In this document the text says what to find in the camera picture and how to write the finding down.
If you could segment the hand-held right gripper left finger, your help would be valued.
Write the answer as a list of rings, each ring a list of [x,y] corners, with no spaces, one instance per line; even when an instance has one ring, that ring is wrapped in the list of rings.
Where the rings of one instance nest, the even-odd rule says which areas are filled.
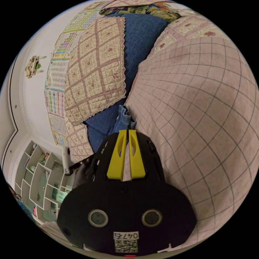
[[[111,156],[107,177],[111,180],[122,180],[124,174],[127,130],[120,130]]]

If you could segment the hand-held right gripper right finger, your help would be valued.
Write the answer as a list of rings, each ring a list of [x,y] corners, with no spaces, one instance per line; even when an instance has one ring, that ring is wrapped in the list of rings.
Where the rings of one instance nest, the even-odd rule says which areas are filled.
[[[144,178],[146,173],[136,130],[129,130],[129,155],[131,179]]]

